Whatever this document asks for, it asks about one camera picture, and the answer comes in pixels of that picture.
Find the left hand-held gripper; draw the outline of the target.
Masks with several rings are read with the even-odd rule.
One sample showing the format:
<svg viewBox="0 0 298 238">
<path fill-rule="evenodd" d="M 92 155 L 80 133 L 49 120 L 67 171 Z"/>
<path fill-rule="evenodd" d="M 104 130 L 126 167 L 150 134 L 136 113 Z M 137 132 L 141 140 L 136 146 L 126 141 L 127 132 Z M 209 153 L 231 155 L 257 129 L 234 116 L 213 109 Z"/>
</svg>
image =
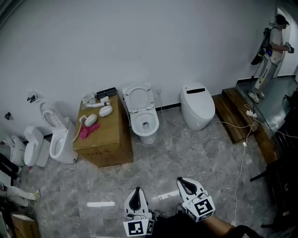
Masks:
<svg viewBox="0 0 298 238">
<path fill-rule="evenodd" d="M 142 188 L 136 187 L 124 201 L 125 221 L 123 226 L 127 237 L 151 236 L 154 228 L 151 210 Z"/>
</svg>

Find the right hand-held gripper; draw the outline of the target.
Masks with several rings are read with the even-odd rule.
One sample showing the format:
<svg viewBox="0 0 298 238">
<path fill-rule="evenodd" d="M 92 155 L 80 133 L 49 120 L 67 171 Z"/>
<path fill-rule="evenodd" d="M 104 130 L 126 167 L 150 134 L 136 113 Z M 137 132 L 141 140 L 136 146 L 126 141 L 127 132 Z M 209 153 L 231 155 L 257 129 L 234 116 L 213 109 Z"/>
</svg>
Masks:
<svg viewBox="0 0 298 238">
<path fill-rule="evenodd" d="M 195 222 L 203 221 L 215 213 L 215 205 L 212 197 L 204 191 L 200 182 L 186 177 L 178 177 L 176 180 L 177 187 L 184 201 L 183 208 Z"/>
</svg>

